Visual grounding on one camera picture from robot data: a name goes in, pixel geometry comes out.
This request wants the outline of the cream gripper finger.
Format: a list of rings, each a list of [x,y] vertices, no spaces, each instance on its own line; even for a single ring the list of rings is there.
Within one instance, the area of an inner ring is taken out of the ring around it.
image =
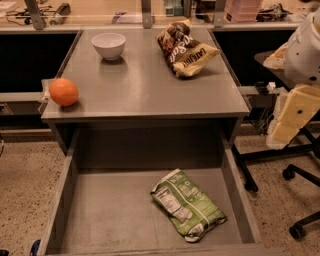
[[[274,53],[272,53],[264,60],[263,66],[273,70],[283,70],[286,50],[287,44],[284,43]]]
[[[320,87],[298,84],[278,95],[269,124],[266,145],[283,149],[320,110]]]

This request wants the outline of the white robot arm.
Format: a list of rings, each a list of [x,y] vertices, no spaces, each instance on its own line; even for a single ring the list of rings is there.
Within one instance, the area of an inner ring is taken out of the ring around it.
[[[320,110],[320,9],[310,13],[263,66],[283,70],[294,88],[277,96],[266,144],[283,149]]]

